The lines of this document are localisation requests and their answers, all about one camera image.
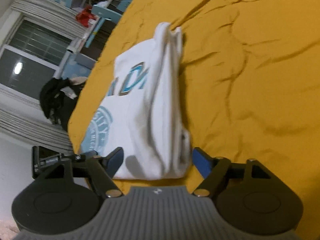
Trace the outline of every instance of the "black circular pad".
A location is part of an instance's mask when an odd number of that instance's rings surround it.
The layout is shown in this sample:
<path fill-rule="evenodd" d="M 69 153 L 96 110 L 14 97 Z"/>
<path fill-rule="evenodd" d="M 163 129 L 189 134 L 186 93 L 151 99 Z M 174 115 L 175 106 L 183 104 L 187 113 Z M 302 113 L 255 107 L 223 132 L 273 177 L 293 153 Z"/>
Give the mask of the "black circular pad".
<path fill-rule="evenodd" d="M 243 198 L 243 204 L 253 212 L 268 214 L 276 211 L 281 206 L 281 201 L 271 193 L 253 192 Z"/>
<path fill-rule="evenodd" d="M 13 201 L 12 215 L 20 229 L 62 234 L 89 222 L 99 210 L 91 190 L 64 179 L 35 181 Z"/>
<path fill-rule="evenodd" d="M 268 179 L 227 188 L 218 195 L 215 205 L 223 219 L 235 228 L 268 236 L 295 228 L 303 211 L 294 192 Z"/>

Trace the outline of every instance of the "window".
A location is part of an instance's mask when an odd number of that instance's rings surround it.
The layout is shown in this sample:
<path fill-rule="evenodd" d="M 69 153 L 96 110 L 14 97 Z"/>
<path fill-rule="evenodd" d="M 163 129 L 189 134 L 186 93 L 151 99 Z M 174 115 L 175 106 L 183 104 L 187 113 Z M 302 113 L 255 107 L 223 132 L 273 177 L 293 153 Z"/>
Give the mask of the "window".
<path fill-rule="evenodd" d="M 24 19 L 0 51 L 0 84 L 18 95 L 39 99 L 41 88 L 57 77 L 71 38 Z"/>

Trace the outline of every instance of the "red bag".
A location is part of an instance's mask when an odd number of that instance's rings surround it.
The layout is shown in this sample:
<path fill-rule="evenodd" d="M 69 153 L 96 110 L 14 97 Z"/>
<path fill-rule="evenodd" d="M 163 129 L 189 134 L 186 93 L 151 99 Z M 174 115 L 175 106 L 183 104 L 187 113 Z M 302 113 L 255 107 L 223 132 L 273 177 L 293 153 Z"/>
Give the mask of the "red bag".
<path fill-rule="evenodd" d="M 84 27 L 89 27 L 89 19 L 96 19 L 95 15 L 91 13 L 92 6 L 88 5 L 85 7 L 81 13 L 76 16 L 76 20 L 80 22 Z"/>

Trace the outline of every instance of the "wrinkled fabric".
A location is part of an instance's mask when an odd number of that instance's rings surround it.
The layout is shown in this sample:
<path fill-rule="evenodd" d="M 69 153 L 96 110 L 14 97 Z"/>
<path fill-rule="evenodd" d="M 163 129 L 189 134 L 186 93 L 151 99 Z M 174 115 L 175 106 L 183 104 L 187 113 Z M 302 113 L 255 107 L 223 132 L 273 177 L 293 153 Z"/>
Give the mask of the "wrinkled fabric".
<path fill-rule="evenodd" d="M 302 239 L 320 235 L 320 0 L 133 0 L 114 29 L 69 122 L 75 151 L 113 77 L 114 59 L 181 26 L 180 100 L 192 145 L 233 162 L 257 158 L 302 199 Z M 132 185 L 182 185 L 186 178 Z"/>

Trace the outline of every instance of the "ceiling light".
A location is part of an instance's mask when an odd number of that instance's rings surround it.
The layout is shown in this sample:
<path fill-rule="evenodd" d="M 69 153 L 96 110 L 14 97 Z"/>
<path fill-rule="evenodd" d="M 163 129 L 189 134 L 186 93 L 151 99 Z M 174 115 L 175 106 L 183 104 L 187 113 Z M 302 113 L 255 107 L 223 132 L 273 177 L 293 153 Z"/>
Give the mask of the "ceiling light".
<path fill-rule="evenodd" d="M 16 75 L 18 75 L 18 74 L 21 72 L 21 70 L 22 70 L 22 65 L 23 65 L 22 62 L 18 62 L 18 63 L 15 65 L 13 72 L 14 72 Z"/>

